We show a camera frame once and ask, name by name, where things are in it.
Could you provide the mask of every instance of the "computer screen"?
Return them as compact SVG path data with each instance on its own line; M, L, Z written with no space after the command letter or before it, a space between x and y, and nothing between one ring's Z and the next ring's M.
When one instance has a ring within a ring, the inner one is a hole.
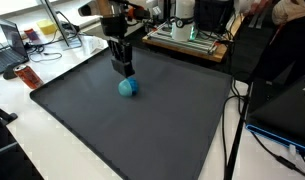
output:
M17 53L27 57L28 55L24 49L24 45L16 24L4 19L0 19L0 26L9 46Z
M233 0L195 0L194 21L202 31L224 34L234 11Z

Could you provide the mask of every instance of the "desk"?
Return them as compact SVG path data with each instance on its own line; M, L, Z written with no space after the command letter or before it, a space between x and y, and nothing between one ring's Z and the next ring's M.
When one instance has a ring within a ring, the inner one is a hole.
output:
M240 28L240 26L243 22L243 19L244 19L244 16L240 15L234 20L234 22L231 26L231 33L232 33L233 36L235 36L237 31L239 30L239 28ZM193 49L189 49L189 48L186 48L186 47L176 46L176 45L171 44L171 43L155 41L153 39L149 39L148 36L143 37L142 41L146 44L149 44L149 45L170 49L170 50L173 50L173 51L189 54L189 55L192 55L192 56L196 56L196 57L199 57L199 58L203 58L203 59L207 59L207 60L215 61L215 62L221 62L222 59L225 57L225 55L227 53L227 50L228 50L225 45L219 45L217 47L216 51L212 55L209 55L206 52L201 53L199 51L195 51Z
M47 47L48 50L59 49L53 46ZM91 56L84 54L82 48L62 53L63 57L57 61L27 64L48 82ZM242 95L246 93L246 84L237 82L236 86ZM0 76L0 107L19 116L7 127L45 179L121 179L59 121L34 103L29 97L31 91L18 78L6 81ZM227 107L225 133L229 156L239 120L237 100L229 101ZM223 179L223 158L219 124L199 179Z

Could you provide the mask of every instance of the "black mat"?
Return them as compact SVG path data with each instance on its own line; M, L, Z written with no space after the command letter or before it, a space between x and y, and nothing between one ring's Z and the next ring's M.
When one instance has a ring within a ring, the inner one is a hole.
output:
M126 98L110 59L105 50L30 96L125 179L197 179L230 76L134 49L139 93Z

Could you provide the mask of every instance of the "blue ball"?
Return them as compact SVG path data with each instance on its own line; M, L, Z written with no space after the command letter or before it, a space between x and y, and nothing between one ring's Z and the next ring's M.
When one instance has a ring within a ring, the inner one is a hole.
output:
M134 78L129 77L120 82L118 89L121 96L134 96L138 93L138 83Z

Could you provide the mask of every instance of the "person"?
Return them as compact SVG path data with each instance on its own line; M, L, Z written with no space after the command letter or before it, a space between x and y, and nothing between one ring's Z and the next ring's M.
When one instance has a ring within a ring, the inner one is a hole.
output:
M305 75L305 0L281 0L273 8L275 33L263 50L248 82L254 78L276 79L287 67L293 67L285 85Z

